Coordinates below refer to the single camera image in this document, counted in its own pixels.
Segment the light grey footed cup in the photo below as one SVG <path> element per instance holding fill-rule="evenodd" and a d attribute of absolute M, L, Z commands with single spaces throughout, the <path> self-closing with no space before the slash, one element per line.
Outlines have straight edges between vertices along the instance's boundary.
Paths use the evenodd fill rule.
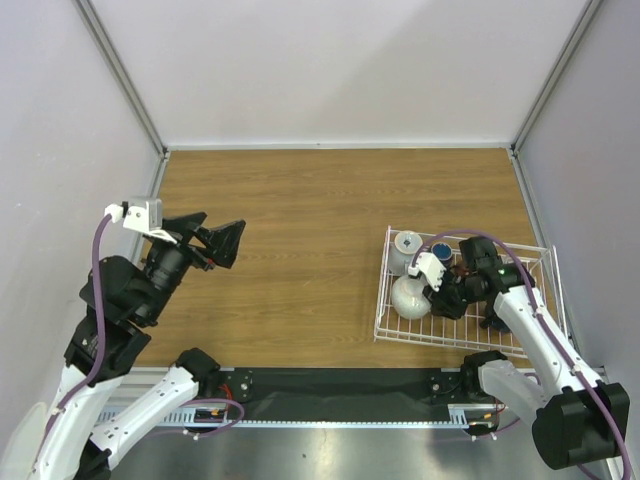
<path fill-rule="evenodd" d="M 397 276 L 406 274 L 408 265 L 423 246 L 422 237 L 413 231 L 398 232 L 390 242 L 388 269 Z"/>

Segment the cream round mug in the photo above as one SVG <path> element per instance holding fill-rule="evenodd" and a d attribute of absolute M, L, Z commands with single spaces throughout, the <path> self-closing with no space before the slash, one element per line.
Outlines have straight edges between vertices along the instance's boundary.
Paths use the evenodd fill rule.
<path fill-rule="evenodd" d="M 431 312 L 431 302 L 423 294 L 427 283 L 408 275 L 399 277 L 391 288 L 391 304 L 396 313 L 407 320 L 416 320 Z"/>

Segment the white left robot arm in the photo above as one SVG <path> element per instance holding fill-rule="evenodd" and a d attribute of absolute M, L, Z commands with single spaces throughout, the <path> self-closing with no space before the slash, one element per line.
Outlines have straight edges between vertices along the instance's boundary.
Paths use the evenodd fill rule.
<path fill-rule="evenodd" d="M 109 399 L 130 374 L 160 314 L 189 269 L 229 269 L 237 259 L 243 219 L 207 228 L 206 213 L 164 219 L 142 207 L 111 205 L 92 242 L 92 268 L 80 291 L 87 309 L 64 353 L 53 403 L 38 436 L 13 446 L 4 479 L 108 479 L 122 458 L 173 410 L 195 401 L 234 405 L 219 363 L 194 347 L 115 418 L 99 423 Z M 151 243 L 142 267 L 100 256 L 106 227 L 120 223 Z"/>

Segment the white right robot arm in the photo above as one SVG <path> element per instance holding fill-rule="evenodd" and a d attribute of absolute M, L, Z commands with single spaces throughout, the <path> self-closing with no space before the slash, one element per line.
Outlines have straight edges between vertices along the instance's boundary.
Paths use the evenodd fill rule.
<path fill-rule="evenodd" d="M 425 242 L 408 268 L 422 276 L 432 305 L 444 315 L 472 301 L 491 303 L 512 331 L 539 380 L 533 382 L 497 351 L 479 354 L 460 377 L 462 394 L 473 402 L 488 396 L 503 401 L 530 429 L 544 463 L 560 470 L 618 457 L 622 476 L 633 467 L 625 442 L 630 397 L 619 383 L 608 383 L 563 335 L 540 290 L 513 250 L 496 237 L 469 230 L 460 252 L 470 273 L 460 281 Z"/>

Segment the small dark blue mug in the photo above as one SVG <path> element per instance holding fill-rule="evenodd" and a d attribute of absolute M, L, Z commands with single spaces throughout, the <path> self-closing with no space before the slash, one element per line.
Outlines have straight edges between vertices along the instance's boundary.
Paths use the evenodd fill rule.
<path fill-rule="evenodd" d="M 432 253 L 446 268 L 449 268 L 454 260 L 454 252 L 451 246 L 445 242 L 434 242 L 429 252 Z"/>

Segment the glossy dark blue mug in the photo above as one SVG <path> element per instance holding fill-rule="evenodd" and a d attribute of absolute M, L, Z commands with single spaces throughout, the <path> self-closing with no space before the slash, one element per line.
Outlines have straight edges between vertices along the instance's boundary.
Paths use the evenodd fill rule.
<path fill-rule="evenodd" d="M 500 319 L 495 313 L 487 314 L 485 318 L 480 322 L 480 327 L 483 329 L 492 329 L 500 333 L 508 334 L 511 332 L 506 323 Z"/>

